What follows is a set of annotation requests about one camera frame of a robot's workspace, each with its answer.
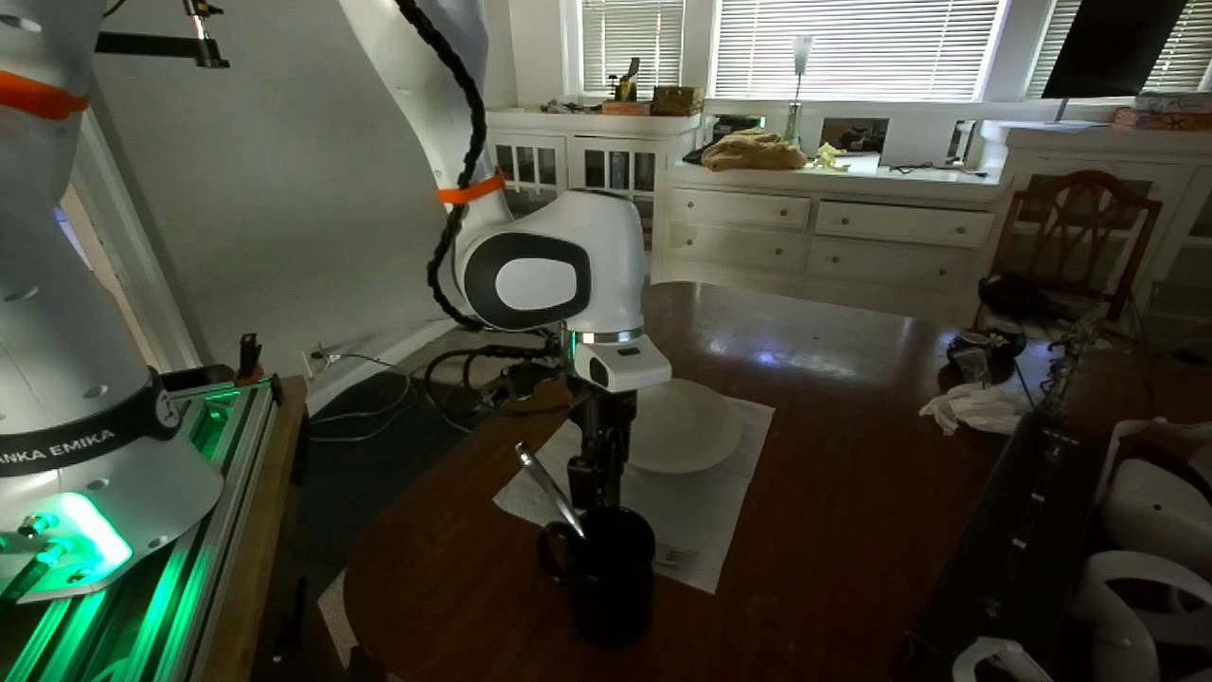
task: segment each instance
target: black cup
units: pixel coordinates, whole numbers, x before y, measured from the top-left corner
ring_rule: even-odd
[[[591,510],[581,528],[586,538],[577,538],[568,521],[548,521],[539,556],[568,587],[586,639],[635,639],[650,623],[655,533],[626,508]]]

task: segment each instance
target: window blinds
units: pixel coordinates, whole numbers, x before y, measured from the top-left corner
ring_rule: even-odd
[[[640,90],[681,78],[681,0],[583,0],[583,90],[607,90],[640,55]]]
[[[1212,59],[1212,0],[1188,0],[1144,90],[1192,90]]]
[[[995,0],[721,0],[715,100],[972,100]]]

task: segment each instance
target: white napkin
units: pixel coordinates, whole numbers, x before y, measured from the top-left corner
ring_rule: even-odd
[[[620,503],[640,510],[650,521],[650,533],[655,533],[650,568],[659,576],[672,576],[707,596],[715,596],[721,587],[731,533],[737,528],[754,471],[764,449],[764,431],[771,420],[769,404],[744,403],[744,399],[722,399],[722,403],[744,417],[744,436],[731,460],[697,472],[655,472],[655,471],[630,467],[620,479]],[[547,438],[547,447],[533,449],[533,460],[557,472],[568,467],[577,449],[581,449],[581,429],[564,424],[553,438]],[[553,518],[548,500],[528,472],[515,472],[492,495],[492,503],[530,521]]]
[[[915,417],[937,417],[943,436],[951,436],[960,424],[976,431],[1014,431],[1025,413],[1025,394],[1018,384],[960,384],[948,394],[926,403]]]

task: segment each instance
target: wall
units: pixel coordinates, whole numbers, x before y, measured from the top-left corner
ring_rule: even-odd
[[[188,35],[181,5],[106,30]],[[260,335],[264,369],[313,346],[379,351],[443,314],[424,261],[443,213],[424,156],[337,5],[231,5],[227,71],[97,55],[97,116],[207,359]],[[492,68],[492,100],[511,71]]]
[[[490,23],[490,35],[511,35],[511,68],[515,68],[515,105],[543,105],[571,90],[568,59],[571,47],[564,47],[564,16],[571,0],[503,0],[508,28]]]

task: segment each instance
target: wooden table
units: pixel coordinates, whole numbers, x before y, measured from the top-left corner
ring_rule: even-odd
[[[702,285],[646,290],[676,375],[777,410],[715,596],[659,580],[650,633],[586,645],[568,596],[533,566],[533,528],[492,492],[515,438],[562,413],[477,429],[360,538],[346,607],[360,647],[400,678],[891,678],[907,630],[1003,438],[939,429],[948,330]],[[1092,351],[1071,424],[1208,417],[1208,371]]]

